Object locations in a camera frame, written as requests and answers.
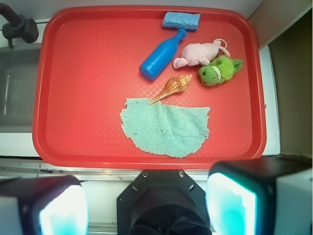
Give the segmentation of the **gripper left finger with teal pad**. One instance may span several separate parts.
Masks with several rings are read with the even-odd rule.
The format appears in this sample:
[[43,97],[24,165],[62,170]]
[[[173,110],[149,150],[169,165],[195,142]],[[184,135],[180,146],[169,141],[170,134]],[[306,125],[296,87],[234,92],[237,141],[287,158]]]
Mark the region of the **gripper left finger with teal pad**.
[[86,235],[87,194],[74,176],[0,181],[2,235]]

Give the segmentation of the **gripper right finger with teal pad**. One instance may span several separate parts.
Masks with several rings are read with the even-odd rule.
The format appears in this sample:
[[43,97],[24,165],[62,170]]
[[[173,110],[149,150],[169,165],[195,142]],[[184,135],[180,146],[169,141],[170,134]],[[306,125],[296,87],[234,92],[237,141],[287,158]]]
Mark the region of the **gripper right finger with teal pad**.
[[206,206],[219,235],[310,235],[313,232],[310,158],[261,157],[214,163]]

